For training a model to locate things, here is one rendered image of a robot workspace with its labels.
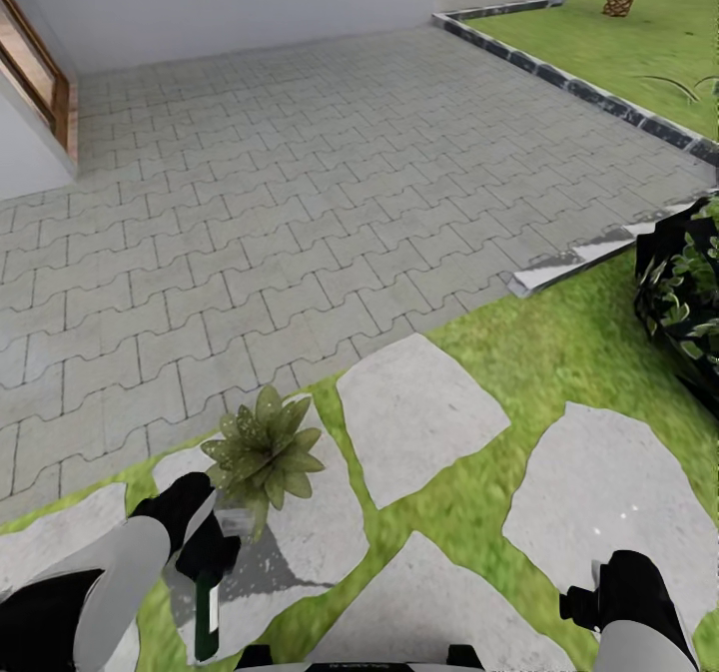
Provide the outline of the insectifuge atomizer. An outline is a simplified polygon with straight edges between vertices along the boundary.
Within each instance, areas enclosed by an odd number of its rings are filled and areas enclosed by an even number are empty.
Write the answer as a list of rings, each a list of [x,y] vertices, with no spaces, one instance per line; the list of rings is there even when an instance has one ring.
[[[219,650],[220,583],[213,571],[196,572],[197,604],[196,652],[197,661],[207,661]]]

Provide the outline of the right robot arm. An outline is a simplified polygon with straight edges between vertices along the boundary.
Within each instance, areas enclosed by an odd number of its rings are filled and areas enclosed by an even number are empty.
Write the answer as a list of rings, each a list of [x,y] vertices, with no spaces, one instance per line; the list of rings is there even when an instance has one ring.
[[[652,560],[616,549],[608,563],[591,562],[595,590],[571,585],[559,612],[598,635],[592,672],[700,672],[692,634]]]

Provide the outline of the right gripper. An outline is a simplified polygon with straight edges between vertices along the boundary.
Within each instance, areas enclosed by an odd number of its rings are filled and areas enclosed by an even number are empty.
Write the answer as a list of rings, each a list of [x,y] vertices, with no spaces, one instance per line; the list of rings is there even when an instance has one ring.
[[[566,595],[559,596],[559,612],[561,619],[569,619],[580,627],[590,629],[599,635],[603,625],[598,613],[599,591],[585,591],[573,585],[568,587]]]

